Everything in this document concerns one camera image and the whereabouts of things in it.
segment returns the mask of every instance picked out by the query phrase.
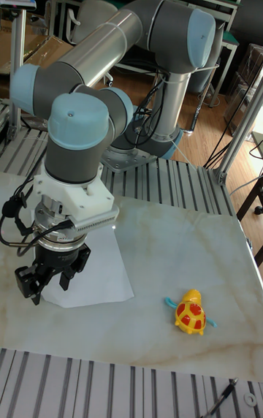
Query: rubber toy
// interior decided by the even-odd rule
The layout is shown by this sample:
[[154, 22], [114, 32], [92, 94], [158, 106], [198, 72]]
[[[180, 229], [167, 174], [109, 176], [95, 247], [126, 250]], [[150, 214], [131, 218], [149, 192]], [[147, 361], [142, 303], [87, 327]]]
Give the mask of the rubber toy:
[[201, 293], [196, 289], [190, 289], [178, 305], [169, 298], [165, 298], [165, 303], [175, 308], [175, 325], [189, 335], [193, 333], [204, 335], [207, 322], [213, 327], [217, 327], [212, 319], [206, 318], [202, 308]]

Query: silver aluminum tube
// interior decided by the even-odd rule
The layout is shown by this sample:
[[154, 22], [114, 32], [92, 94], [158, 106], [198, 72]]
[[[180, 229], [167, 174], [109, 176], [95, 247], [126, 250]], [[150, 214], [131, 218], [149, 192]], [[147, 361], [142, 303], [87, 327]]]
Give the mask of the silver aluminum tube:
[[263, 105], [263, 79], [261, 80], [256, 93], [254, 94], [249, 107], [247, 108], [245, 115], [238, 126], [235, 135], [230, 142], [230, 146], [227, 152], [216, 170], [216, 178], [218, 182], [221, 182], [221, 176], [228, 173], [236, 155], [238, 154], [241, 145], [243, 144], [249, 130], [253, 126], [254, 121]]
[[142, 36], [142, 23], [131, 10], [123, 9], [59, 59], [74, 67], [91, 87], [119, 62]]
[[[25, 44], [25, 30], [26, 30], [26, 11], [22, 10], [17, 18], [12, 23], [12, 41], [11, 41], [11, 72], [12, 77], [18, 67], [23, 65], [23, 52]], [[20, 129], [20, 109], [10, 102], [9, 105], [9, 131], [10, 139], [15, 139]]]
[[[168, 84], [164, 84], [156, 93], [156, 97], [153, 103], [153, 120], [150, 124], [150, 133], [156, 127], [153, 138], [155, 140], [163, 141], [170, 140], [171, 135], [175, 131], [180, 109], [182, 107], [183, 99], [186, 94], [187, 85], [190, 79], [190, 74], [171, 74], [169, 76]], [[164, 91], [164, 103], [162, 108], [162, 114], [159, 119], [160, 106], [162, 102], [163, 89]]]

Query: blue toy flipper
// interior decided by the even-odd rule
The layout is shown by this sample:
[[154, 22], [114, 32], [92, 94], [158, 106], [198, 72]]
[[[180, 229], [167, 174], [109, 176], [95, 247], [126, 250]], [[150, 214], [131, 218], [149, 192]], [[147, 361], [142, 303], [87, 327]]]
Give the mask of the blue toy flipper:
[[210, 317], [207, 317], [208, 324], [212, 325], [212, 327], [217, 327], [217, 324], [213, 319], [210, 319]]
[[178, 304], [175, 304], [170, 298], [166, 297], [164, 302], [170, 307], [176, 309]]

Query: marble tabletop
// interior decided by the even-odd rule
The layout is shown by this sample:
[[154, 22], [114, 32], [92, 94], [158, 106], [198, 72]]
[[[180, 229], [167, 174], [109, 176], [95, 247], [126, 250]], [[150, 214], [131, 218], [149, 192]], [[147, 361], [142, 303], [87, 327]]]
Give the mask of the marble tabletop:
[[[21, 181], [0, 174], [0, 205]], [[134, 298], [70, 309], [42, 300], [36, 307], [14, 276], [32, 254], [18, 259], [0, 246], [0, 346], [262, 381], [262, 282], [237, 219], [126, 197], [116, 202], [115, 234]], [[12, 222], [4, 232], [18, 238]], [[166, 296], [180, 302], [190, 288], [202, 293], [206, 314], [218, 324], [202, 337], [175, 327], [164, 304]]]

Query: chair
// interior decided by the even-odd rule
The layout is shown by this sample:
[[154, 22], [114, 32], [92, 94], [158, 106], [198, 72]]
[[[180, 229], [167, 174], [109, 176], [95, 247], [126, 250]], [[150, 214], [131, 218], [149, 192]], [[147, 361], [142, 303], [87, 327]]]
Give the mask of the chair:
[[[71, 45], [77, 45], [99, 25], [106, 22], [118, 11], [117, 7], [102, 0], [85, 0], [81, 3], [75, 18], [72, 9], [68, 9], [66, 18], [66, 38]], [[113, 85], [113, 77], [109, 72], [104, 77], [104, 83]]]

